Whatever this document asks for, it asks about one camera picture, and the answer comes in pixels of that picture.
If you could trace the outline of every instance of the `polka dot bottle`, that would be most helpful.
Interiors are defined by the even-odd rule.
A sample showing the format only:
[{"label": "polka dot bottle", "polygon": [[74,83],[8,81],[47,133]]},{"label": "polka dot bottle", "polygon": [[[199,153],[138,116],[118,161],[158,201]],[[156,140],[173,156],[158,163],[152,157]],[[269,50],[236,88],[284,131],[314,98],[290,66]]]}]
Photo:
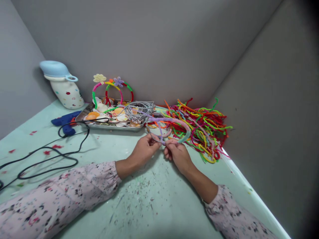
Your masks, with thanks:
[{"label": "polka dot bottle", "polygon": [[42,61],[40,67],[44,72],[44,77],[50,81],[54,93],[64,107],[76,110],[84,105],[79,88],[74,83],[78,81],[78,78],[72,76],[63,63]]}]

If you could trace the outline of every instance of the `light blue cap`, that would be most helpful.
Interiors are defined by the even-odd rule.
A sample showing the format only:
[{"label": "light blue cap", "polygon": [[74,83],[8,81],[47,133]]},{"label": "light blue cap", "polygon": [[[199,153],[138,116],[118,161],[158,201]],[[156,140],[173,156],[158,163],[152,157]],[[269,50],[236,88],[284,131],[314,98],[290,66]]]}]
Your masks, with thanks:
[{"label": "light blue cap", "polygon": [[66,65],[58,61],[41,61],[40,68],[46,76],[65,77],[68,81],[78,81],[78,78],[72,76]]}]

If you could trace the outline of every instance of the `gray wall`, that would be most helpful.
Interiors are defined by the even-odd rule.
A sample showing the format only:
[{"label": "gray wall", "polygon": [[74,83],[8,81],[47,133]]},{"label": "gray wall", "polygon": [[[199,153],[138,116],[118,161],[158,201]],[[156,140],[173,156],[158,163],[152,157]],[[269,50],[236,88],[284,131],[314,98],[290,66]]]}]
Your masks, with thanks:
[{"label": "gray wall", "polygon": [[280,0],[12,2],[45,58],[79,78],[86,101],[100,73],[122,76],[139,100],[203,105]]},{"label": "gray wall", "polygon": [[42,60],[11,1],[0,0],[0,139],[55,99],[40,72]]},{"label": "gray wall", "polygon": [[318,204],[319,51],[305,15],[285,0],[214,94],[234,127],[226,151],[292,238]]}]

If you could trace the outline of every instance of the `table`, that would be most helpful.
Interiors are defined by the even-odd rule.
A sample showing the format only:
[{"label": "table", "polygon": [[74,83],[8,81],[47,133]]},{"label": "table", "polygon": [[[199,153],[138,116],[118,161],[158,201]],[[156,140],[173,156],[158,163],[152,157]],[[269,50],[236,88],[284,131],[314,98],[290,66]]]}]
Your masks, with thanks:
[{"label": "table", "polygon": [[[58,139],[58,127],[53,126],[51,120],[70,112],[72,111],[64,108],[57,100],[19,126],[0,141],[0,164],[22,158]],[[85,130],[81,126],[74,129],[77,133]],[[124,159],[144,135],[144,130],[134,133],[92,129],[81,152],[72,155],[79,160],[76,167],[92,162]],[[84,134],[80,134],[61,139],[49,146],[61,145],[61,152],[75,151],[83,138]],[[227,185],[237,202],[279,238],[289,238],[231,159],[221,155],[218,163],[204,164],[194,149],[186,147],[200,171],[215,183]],[[1,180],[6,185],[25,167],[55,155],[54,152],[45,155],[44,151],[40,150],[22,162],[3,168],[0,172]],[[82,213],[55,238],[223,238],[213,227],[192,186],[173,163],[164,159],[162,151],[163,147],[144,168],[126,178],[110,200],[92,211]],[[59,157],[54,162],[30,169],[27,176],[44,168],[72,163]],[[45,179],[64,171],[66,170],[50,172],[29,180],[16,180],[0,192],[0,203],[33,189]]]}]

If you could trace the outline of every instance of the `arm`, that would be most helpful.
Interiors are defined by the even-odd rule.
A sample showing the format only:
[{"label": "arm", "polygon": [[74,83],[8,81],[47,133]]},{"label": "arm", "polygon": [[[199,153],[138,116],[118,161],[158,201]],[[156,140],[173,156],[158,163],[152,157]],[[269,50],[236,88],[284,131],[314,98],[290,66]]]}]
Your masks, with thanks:
[{"label": "arm", "polygon": [[175,139],[168,140],[164,154],[174,161],[195,188],[204,201],[209,218],[226,238],[276,238],[264,224],[237,204],[228,188],[216,185],[195,167],[184,145],[176,144]]},{"label": "arm", "polygon": [[84,210],[116,192],[122,179],[144,165],[160,148],[141,138],[125,160],[68,170],[0,205],[0,238],[51,238]]}]

